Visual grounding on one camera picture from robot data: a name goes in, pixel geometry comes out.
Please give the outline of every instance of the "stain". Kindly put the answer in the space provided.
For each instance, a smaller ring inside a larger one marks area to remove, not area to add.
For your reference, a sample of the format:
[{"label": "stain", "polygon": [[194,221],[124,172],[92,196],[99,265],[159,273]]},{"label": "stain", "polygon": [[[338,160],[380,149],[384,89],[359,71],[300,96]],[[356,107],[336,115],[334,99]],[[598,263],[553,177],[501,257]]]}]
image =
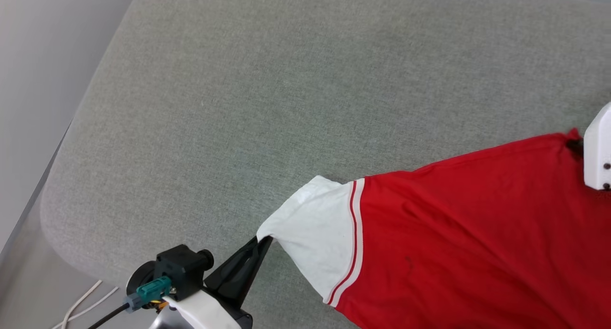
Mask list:
[{"label": "stain", "polygon": [[414,272],[414,262],[412,262],[412,259],[409,256],[405,257],[405,261],[408,262],[408,276],[412,275],[412,272]]}]

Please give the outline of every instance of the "white sleeve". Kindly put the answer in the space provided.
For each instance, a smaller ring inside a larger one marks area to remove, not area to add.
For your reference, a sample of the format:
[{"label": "white sleeve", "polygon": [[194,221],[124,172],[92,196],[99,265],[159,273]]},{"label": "white sleeve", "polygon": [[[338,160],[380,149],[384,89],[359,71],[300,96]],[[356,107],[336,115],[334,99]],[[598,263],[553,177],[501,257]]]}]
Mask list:
[{"label": "white sleeve", "polygon": [[257,231],[271,236],[295,262],[323,301],[335,307],[362,264],[359,199],[364,179],[341,185],[316,176]]}]

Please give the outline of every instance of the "upholstery fabric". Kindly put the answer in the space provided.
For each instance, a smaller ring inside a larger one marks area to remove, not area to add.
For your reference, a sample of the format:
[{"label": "upholstery fabric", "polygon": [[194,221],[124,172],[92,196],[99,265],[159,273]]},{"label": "upholstery fabric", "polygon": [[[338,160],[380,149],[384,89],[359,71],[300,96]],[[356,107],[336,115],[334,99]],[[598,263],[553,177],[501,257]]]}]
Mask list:
[{"label": "upholstery fabric", "polygon": [[[583,0],[134,0],[44,189],[45,235],[122,286],[177,244],[220,264],[315,175],[583,130],[611,101],[610,18]],[[277,244],[243,308],[256,328],[353,327]]]}]

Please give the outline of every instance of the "green connector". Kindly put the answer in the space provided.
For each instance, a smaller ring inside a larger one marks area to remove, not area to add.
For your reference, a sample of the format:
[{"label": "green connector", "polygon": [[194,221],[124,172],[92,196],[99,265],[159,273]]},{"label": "green connector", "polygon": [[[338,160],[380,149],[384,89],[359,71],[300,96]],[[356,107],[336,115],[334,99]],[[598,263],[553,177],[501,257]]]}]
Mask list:
[{"label": "green connector", "polygon": [[172,280],[167,276],[162,276],[138,287],[136,293],[142,299],[142,303],[147,304],[151,300],[161,299],[162,296],[169,296],[170,288],[172,288]]}]

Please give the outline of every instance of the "white cable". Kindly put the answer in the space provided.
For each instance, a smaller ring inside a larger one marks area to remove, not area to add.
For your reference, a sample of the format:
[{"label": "white cable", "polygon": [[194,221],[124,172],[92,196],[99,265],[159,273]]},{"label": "white cable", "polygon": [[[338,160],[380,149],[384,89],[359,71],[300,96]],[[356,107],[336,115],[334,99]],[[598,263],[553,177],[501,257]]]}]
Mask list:
[{"label": "white cable", "polygon": [[63,317],[62,329],[66,329],[66,326],[68,325],[68,318],[70,318],[70,314],[72,314],[72,311],[74,311],[74,309],[76,309],[76,307],[78,307],[78,305],[82,303],[85,298],[87,298],[92,292],[94,292],[94,290],[98,288],[101,283],[102,281],[98,280],[87,292],[85,292],[85,294],[83,294],[83,296],[79,300],[76,301],[76,303],[72,304],[72,307],[70,307],[70,309],[68,309],[68,312],[66,312],[66,316]]},{"label": "white cable", "polygon": [[[94,307],[97,307],[98,305],[100,305],[103,301],[105,301],[106,299],[108,299],[109,296],[112,296],[114,292],[116,292],[116,290],[118,290],[118,287],[113,288],[113,290],[111,290],[111,292],[109,292],[106,296],[102,297],[102,299],[100,299],[99,301],[96,301],[91,307],[88,307],[87,309],[79,312],[78,314],[68,318],[68,322],[70,322],[71,320],[75,319],[75,318],[79,318],[81,315],[86,314],[87,312],[89,312],[89,310],[93,309]],[[55,327],[52,327],[51,329],[57,329],[59,327],[61,327],[63,324],[63,322],[57,323],[57,325],[55,325]]]}]

